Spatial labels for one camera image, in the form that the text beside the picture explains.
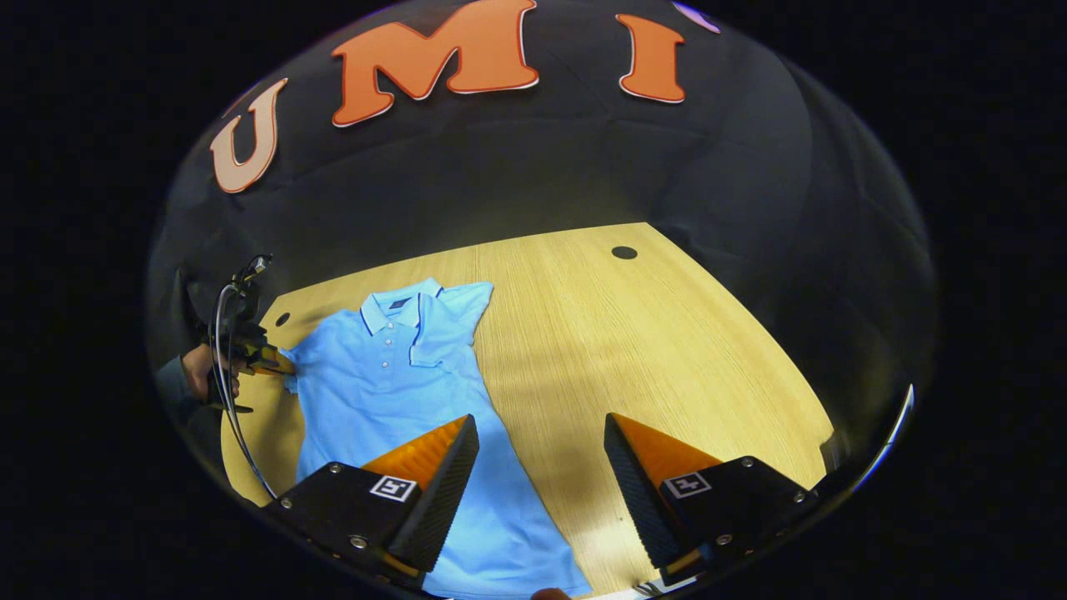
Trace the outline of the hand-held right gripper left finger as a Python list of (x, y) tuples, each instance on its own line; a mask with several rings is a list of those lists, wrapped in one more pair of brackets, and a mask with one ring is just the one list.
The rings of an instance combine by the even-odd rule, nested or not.
[(364, 465), (331, 461), (267, 505), (274, 523), (359, 577), (423, 588), (479, 452), (462, 415)]

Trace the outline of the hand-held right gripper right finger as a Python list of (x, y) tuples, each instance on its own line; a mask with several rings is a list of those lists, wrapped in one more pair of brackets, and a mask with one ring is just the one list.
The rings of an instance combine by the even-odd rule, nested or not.
[(814, 487), (754, 456), (720, 460), (616, 412), (604, 422), (604, 452), (666, 584), (721, 577), (781, 542), (822, 502)]

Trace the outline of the light blue T-shirt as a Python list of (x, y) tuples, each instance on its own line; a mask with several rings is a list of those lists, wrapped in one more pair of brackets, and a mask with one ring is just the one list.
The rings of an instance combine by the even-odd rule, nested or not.
[(473, 349), (494, 287), (427, 278), (371, 293), (328, 316), (286, 354), (304, 419), (298, 479), (331, 461), (364, 465), (453, 419), (476, 421), (479, 452), (427, 593), (458, 600), (529, 600), (591, 593), (494, 410)]

